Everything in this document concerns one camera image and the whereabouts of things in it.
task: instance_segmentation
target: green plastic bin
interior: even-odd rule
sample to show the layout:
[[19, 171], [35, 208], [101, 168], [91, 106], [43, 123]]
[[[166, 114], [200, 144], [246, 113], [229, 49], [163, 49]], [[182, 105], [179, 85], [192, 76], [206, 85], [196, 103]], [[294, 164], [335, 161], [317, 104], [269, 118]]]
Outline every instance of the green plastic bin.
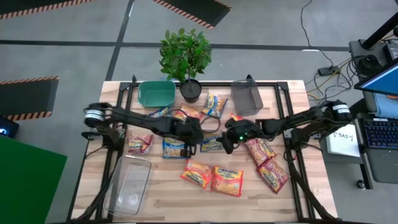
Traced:
[[138, 86], [138, 102], [146, 108], [173, 105], [174, 99], [174, 82], [146, 81]]

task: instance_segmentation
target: green leaves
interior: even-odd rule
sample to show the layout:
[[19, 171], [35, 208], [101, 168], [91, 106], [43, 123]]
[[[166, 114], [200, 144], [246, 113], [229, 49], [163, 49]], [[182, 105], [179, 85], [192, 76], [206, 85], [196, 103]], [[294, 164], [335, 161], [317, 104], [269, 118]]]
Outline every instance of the green leaves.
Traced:
[[200, 55], [203, 49], [197, 48], [195, 49], [195, 55]]
[[206, 58], [206, 57], [203, 58], [203, 60], [201, 61], [201, 65], [202, 65], [203, 67], [206, 67], [206, 66], [208, 65], [208, 61], [207, 61], [207, 58]]
[[211, 46], [203, 32], [196, 35], [195, 31], [186, 32], [181, 28], [176, 34], [168, 30], [165, 33], [166, 40], [160, 41], [160, 71], [168, 74], [168, 80], [175, 78], [184, 82], [187, 75], [195, 78], [197, 73], [203, 74], [211, 63]]
[[166, 31], [166, 35], [165, 36], [166, 36], [166, 40], [170, 39], [170, 31], [169, 30]]

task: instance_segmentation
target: black floor mat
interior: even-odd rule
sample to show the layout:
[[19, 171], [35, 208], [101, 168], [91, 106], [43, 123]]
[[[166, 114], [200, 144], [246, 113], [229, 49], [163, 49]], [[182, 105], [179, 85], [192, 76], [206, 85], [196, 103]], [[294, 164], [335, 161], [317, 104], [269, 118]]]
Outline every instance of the black floor mat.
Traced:
[[0, 0], [0, 19], [73, 6], [95, 0]]
[[214, 29], [231, 10], [230, 6], [216, 0], [153, 1], [208, 29]]
[[58, 76], [0, 82], [0, 116], [9, 120], [52, 115]]

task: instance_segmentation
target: computer monitor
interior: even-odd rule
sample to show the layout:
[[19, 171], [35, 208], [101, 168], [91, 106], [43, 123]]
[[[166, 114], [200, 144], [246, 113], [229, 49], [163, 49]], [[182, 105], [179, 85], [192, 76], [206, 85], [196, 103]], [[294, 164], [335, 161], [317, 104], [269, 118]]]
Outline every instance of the computer monitor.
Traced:
[[357, 90], [398, 96], [398, 59], [381, 69], [377, 75], [365, 78], [354, 86]]

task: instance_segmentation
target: yellow and black hazard stripe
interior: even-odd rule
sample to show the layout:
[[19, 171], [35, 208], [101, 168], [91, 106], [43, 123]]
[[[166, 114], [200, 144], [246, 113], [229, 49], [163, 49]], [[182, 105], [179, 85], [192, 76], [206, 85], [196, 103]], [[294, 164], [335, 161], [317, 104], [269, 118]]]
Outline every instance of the yellow and black hazard stripe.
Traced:
[[41, 112], [27, 113], [27, 114], [14, 114], [3, 117], [7, 118], [10, 121], [22, 121], [26, 119], [48, 118], [51, 115], [52, 111], [41, 111]]
[[81, 3], [85, 3], [85, 2], [92, 2], [92, 1], [96, 1], [96, 0], [71, 0], [71, 1], [61, 2], [58, 4], [51, 4], [49, 6], [40, 6], [40, 7], [36, 7], [33, 9], [25, 9], [25, 10], [16, 11], [16, 12], [10, 12], [10, 13], [0, 15], [0, 20], [1, 19], [9, 19], [12, 17], [17, 17], [17, 16], [29, 15], [29, 14], [33, 14], [36, 12], [44, 12], [44, 11], [49, 11], [49, 10], [53, 10], [53, 9], [59, 9], [62, 7], [67, 7], [67, 6], [74, 6], [77, 4], [81, 4]]
[[[169, 3], [165, 2], [165, 1], [163, 1], [163, 0], [153, 0], [153, 1], [156, 2], [157, 4], [160, 4], [161, 6], [166, 7], [167, 9], [170, 9], [173, 12], [176, 12], [176, 13], [180, 14], [181, 16], [183, 16], [183, 17], [185, 17], [187, 19], [192, 20], [193, 22], [196, 22], [197, 24], [199, 24], [201, 26], [206, 27], [207, 29], [214, 29], [214, 27], [211, 24], [209, 24], [209, 23], [207, 23], [207, 22], [205, 22], [205, 21], [203, 21], [203, 20], [201, 20], [201, 19], [199, 19], [199, 18], [197, 18], [197, 17], [195, 17], [195, 16], [193, 16], [193, 15], [191, 15], [191, 14], [189, 14], [189, 13], [187, 13], [187, 12], [185, 12], [185, 11], [183, 11], [183, 10], [181, 10], [181, 9], [179, 9], [179, 8], [173, 6], [173, 5], [171, 5], [171, 4], [169, 4]], [[223, 4], [223, 3], [219, 2], [219, 1], [215, 1], [215, 2], [220, 3], [220, 4], [228, 7], [229, 9], [232, 9], [231, 6]]]
[[4, 81], [0, 82], [0, 85], [10, 85], [10, 84], [17, 84], [17, 83], [27, 83], [27, 82], [38, 82], [38, 81], [46, 81], [46, 80], [59, 80], [59, 76], [52, 76], [52, 77], [40, 77], [40, 78], [26, 78], [23, 80], [11, 80], [11, 81]]
[[229, 6], [229, 5], [225, 4], [225, 3], [220, 2], [219, 0], [214, 0], [214, 1], [215, 1], [215, 2], [218, 2], [218, 3], [220, 3], [220, 4], [222, 4], [223, 6], [227, 7], [228, 9], [232, 9], [231, 6]]
[[[22, 80], [11, 80], [11, 81], [4, 81], [0, 82], [0, 85], [13, 85], [18, 83], [29, 83], [29, 82], [41, 82], [41, 81], [48, 81], [48, 80], [59, 80], [59, 76], [51, 76], [51, 77], [40, 77], [40, 78], [26, 78]], [[26, 119], [37, 119], [37, 118], [48, 118], [52, 115], [52, 111], [41, 111], [35, 113], [23, 113], [23, 114], [10, 114], [3, 116], [4, 118], [10, 121], [20, 121]]]

